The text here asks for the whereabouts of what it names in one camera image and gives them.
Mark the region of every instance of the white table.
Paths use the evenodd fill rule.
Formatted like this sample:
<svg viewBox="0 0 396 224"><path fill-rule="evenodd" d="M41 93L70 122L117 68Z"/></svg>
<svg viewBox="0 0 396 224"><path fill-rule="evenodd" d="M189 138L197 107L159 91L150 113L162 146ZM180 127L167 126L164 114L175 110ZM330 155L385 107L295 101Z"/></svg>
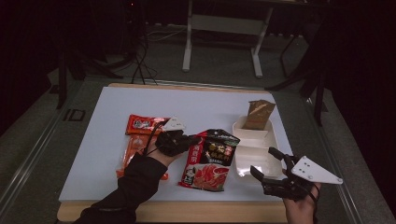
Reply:
<svg viewBox="0 0 396 224"><path fill-rule="evenodd" d="M200 133L207 129L223 129L231 133L233 123L248 113L248 102L260 99L275 103L272 95L264 91L122 84L103 88L64 184L59 199L62 205L58 218L61 221L76 219L83 208L103 199L117 188L116 169L128 142L128 136L124 133L130 114L148 117L177 116L187 127L185 134ZM271 121L278 149L292 154L277 109L273 111ZM240 181L236 176L234 162L223 192L178 186L186 159L187 153L169 166L169 179L162 181L159 191L136 211L138 221L286 221L280 199L264 195L258 181Z"/></svg>

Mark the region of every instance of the food package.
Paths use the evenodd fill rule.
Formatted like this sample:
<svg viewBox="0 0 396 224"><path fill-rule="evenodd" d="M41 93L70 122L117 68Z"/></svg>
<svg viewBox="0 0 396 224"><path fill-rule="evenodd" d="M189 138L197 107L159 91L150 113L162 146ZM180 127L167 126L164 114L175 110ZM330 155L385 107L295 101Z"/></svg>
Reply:
<svg viewBox="0 0 396 224"><path fill-rule="evenodd" d="M265 100L250 101L247 113L247 121L242 129L264 130L267 120L270 118L276 104Z"/></svg>
<svg viewBox="0 0 396 224"><path fill-rule="evenodd" d="M186 166L178 183L182 187L224 191L224 184L239 139L222 129L195 135L201 141L191 146Z"/></svg>
<svg viewBox="0 0 396 224"><path fill-rule="evenodd" d="M117 178L120 178L124 174L124 169L128 166L131 158L134 154L143 154L143 151L149 141L149 137L154 130L154 127L162 121L167 121L169 118L152 118L152 117L142 117L137 115L130 115L128 119L128 124L126 127L125 134L130 136L128 146L125 148L124 154L122 156L120 167L116 170ZM152 136L150 143L154 144L157 140L158 134L162 131L162 125L158 127L154 135Z"/></svg>

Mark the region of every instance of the black glove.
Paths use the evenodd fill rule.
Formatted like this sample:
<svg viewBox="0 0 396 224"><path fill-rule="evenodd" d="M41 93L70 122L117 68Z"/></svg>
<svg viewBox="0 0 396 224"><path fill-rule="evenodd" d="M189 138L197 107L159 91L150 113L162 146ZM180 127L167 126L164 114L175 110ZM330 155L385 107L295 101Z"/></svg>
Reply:
<svg viewBox="0 0 396 224"><path fill-rule="evenodd" d="M198 144L199 137L187 136L183 131L168 131L158 135L155 146L163 155L174 157L182 152L188 151L190 146Z"/></svg>

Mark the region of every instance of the brown paper bag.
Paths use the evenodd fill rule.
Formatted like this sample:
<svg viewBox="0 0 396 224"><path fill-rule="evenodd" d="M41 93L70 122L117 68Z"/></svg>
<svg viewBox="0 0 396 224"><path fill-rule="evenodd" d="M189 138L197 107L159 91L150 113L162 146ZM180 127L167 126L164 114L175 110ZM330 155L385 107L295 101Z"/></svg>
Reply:
<svg viewBox="0 0 396 224"><path fill-rule="evenodd" d="M274 111L276 104L265 100L250 101L249 103L247 121L242 129L264 130L265 124Z"/></svg>

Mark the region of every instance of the red snack bag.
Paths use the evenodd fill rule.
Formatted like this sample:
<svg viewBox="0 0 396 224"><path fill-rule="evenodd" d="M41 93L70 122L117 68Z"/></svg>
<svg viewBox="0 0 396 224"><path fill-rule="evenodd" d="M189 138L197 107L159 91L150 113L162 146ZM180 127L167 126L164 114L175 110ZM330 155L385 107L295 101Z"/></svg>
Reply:
<svg viewBox="0 0 396 224"><path fill-rule="evenodd" d="M210 129L195 136L201 141L191 146L181 181L182 187L224 191L224 183L239 139L221 130Z"/></svg>
<svg viewBox="0 0 396 224"><path fill-rule="evenodd" d="M134 154L143 154L143 151L148 144L149 136L151 135L154 127L162 121L168 121L169 118L153 118L153 117L142 117L138 115L130 115L128 124L126 127L125 134L130 135L128 147L125 148L120 168L116 170L117 178L120 178L124 174L124 169L128 166L131 158ZM162 131L162 125L158 127L154 135L152 136L150 143L154 144L157 140L158 134Z"/></svg>
<svg viewBox="0 0 396 224"><path fill-rule="evenodd" d="M162 121L167 121L170 118L154 118L154 117L142 117L138 115L130 115L128 119L128 124L126 126L125 134L131 133L141 133L150 135L154 130L154 127ZM162 132L162 126L160 126L156 131L155 135Z"/></svg>

